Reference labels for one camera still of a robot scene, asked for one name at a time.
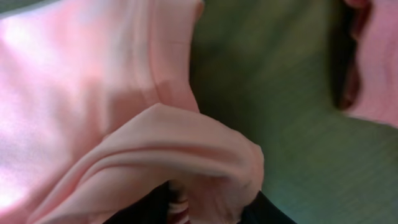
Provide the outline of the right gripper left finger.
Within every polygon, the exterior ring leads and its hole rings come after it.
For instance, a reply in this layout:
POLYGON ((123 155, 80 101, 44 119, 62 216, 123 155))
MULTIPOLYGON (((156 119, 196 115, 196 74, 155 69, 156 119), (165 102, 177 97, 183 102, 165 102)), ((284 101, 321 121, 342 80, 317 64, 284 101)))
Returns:
POLYGON ((166 224, 171 191, 165 182, 148 195, 122 209, 104 224, 166 224))

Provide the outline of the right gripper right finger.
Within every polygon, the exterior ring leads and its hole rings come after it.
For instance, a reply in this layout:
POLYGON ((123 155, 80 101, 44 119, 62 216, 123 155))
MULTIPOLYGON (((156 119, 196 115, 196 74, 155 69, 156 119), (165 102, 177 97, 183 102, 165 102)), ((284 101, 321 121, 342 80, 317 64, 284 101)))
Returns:
POLYGON ((239 224, 297 224, 279 210, 262 192, 244 207, 239 224))

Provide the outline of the light coral pink shirt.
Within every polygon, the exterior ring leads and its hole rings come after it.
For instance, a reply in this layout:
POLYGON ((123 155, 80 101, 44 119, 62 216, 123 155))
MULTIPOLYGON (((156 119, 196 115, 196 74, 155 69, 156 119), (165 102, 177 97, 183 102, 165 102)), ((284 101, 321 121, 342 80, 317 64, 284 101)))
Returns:
POLYGON ((198 109, 202 9, 67 0, 1 16, 2 223, 104 223, 165 182, 183 221, 240 220, 264 158, 198 109))

